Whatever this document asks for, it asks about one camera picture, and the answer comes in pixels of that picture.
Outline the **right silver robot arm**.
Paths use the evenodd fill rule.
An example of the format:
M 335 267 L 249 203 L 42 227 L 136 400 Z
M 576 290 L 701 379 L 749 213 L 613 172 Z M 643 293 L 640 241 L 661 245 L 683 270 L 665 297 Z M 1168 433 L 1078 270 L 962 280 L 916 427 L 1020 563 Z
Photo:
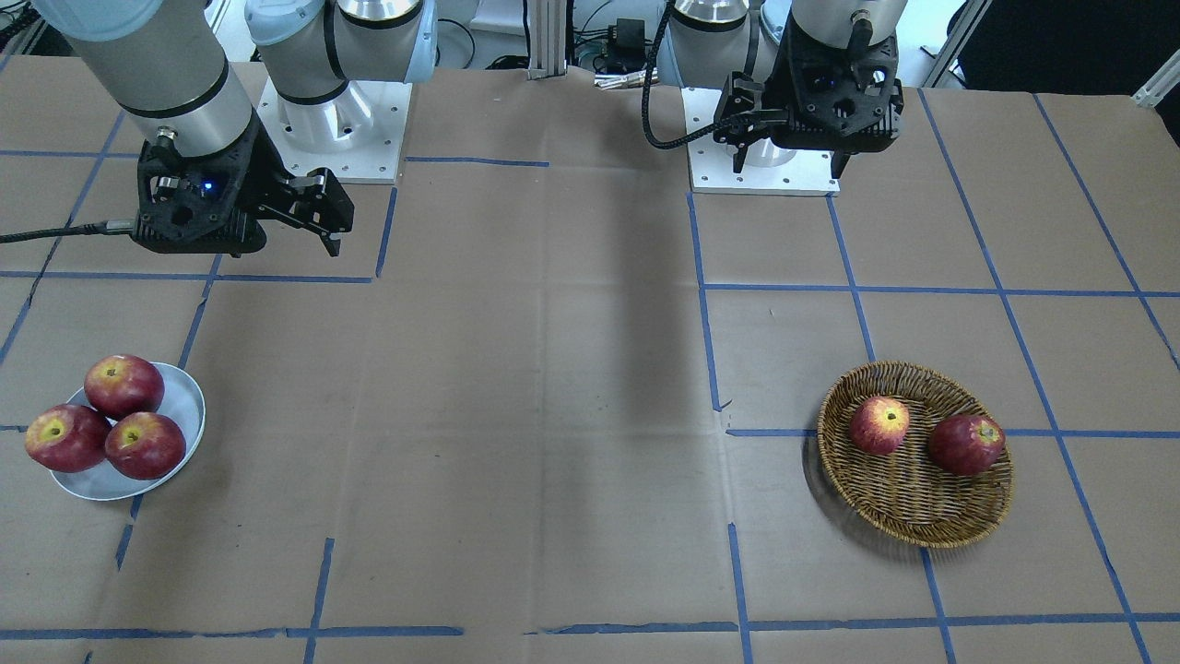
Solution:
M 203 1 L 34 1 L 143 134 L 135 217 L 63 236 L 127 235 L 156 254 L 254 254 L 266 221 L 337 256 L 354 203 L 342 167 L 290 167 L 232 71 Z M 366 83 L 426 81 L 433 1 L 249 1 L 243 14 L 277 93 L 277 126 L 308 155 L 378 138 Z

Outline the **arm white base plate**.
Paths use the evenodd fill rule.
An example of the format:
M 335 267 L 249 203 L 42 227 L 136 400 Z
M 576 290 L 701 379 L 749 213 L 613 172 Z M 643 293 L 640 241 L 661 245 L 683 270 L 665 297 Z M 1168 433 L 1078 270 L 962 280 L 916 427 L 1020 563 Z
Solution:
M 830 152 L 776 147 L 763 139 L 749 147 L 742 170 L 735 172 L 735 147 L 712 140 L 712 134 L 691 140 L 688 151 L 696 193 L 834 196 L 843 190 L 831 177 Z
M 327 167 L 342 184 L 395 184 L 413 88 L 350 81 L 330 101 L 300 105 L 268 81 L 257 111 L 288 172 Z

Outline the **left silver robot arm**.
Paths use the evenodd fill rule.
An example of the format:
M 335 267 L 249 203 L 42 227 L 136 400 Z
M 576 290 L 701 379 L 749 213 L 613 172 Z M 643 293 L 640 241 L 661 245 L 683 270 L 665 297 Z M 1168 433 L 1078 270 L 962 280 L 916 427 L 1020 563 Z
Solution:
M 827 155 L 832 180 L 856 155 L 879 155 L 902 133 L 903 83 L 896 34 L 903 1 L 784 1 L 784 24 L 763 18 L 762 1 L 667 1 L 645 55 L 641 123 L 645 142 L 671 150 L 704 137 L 732 147 L 741 173 L 750 147 Z M 726 65 L 712 123 L 662 140 L 650 119 L 653 80 L 667 27 L 704 37 L 704 63 Z

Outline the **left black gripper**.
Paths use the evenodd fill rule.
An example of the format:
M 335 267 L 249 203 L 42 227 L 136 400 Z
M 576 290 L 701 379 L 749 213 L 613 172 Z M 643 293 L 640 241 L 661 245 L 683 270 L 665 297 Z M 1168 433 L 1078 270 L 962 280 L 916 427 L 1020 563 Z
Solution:
M 903 87 L 894 32 L 880 35 L 873 17 L 846 17 L 834 41 L 822 41 L 789 17 L 771 75 L 730 73 L 722 117 L 771 117 L 776 147 L 827 151 L 831 177 L 854 155 L 879 155 L 902 133 Z M 743 172 L 758 127 L 721 127 L 713 142 L 728 147 L 732 173 Z

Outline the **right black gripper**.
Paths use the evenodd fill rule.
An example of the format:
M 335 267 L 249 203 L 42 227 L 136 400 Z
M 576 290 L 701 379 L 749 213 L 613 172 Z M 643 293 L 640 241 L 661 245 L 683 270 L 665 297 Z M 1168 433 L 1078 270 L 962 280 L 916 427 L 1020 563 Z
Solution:
M 266 246 L 262 219 L 315 234 L 332 257 L 353 231 L 355 206 L 336 175 L 291 177 L 253 116 L 215 155 L 181 155 L 181 131 L 162 125 L 136 164 L 138 209 L 130 238 L 156 254 L 253 254 Z

